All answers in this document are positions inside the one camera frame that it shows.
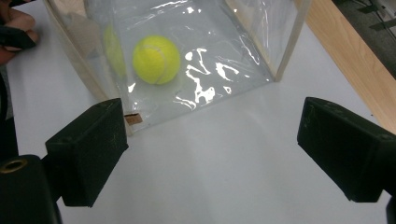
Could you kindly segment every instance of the clear plastic container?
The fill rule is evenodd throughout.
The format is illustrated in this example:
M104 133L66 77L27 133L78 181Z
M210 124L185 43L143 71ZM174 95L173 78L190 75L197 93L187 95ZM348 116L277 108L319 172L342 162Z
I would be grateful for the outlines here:
M46 0L66 54L98 98L139 114L134 131L282 77L310 0ZM136 75L136 43L161 35L178 48L176 78Z

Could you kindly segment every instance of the transparent acrylic box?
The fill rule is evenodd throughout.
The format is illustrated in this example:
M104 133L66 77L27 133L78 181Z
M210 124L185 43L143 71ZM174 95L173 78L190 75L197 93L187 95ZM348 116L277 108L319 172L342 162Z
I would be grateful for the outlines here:
M138 115L129 133L279 81L311 0L45 0L64 50L99 100ZM163 85L132 67L136 43L172 40L181 66Z

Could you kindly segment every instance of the wooden edge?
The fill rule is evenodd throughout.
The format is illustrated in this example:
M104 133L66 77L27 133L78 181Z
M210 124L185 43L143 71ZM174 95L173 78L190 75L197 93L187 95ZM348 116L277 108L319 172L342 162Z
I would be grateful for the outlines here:
M396 134L396 80L389 71L331 0L313 0L307 23L378 123Z

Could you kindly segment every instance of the yellow tennis ball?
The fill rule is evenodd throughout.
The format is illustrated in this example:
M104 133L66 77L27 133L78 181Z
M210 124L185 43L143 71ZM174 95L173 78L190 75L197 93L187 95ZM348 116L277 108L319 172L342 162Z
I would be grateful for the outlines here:
M162 85L175 78L180 68L176 45L166 37L150 35L134 47L132 64L135 73L149 84Z
M116 36L113 26L108 25L103 33L103 42L105 45L106 57L119 76L125 76L126 66L122 53L122 47L119 38Z

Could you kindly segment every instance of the white table surface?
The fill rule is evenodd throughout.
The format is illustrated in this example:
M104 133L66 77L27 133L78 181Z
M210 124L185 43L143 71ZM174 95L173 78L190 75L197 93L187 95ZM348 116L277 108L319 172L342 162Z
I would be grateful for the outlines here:
M66 58L43 3L20 7L41 41L7 65L20 154L97 103ZM385 224L389 195L353 203L297 145L304 98L369 109L305 25L279 83L136 133L93 208L64 223Z

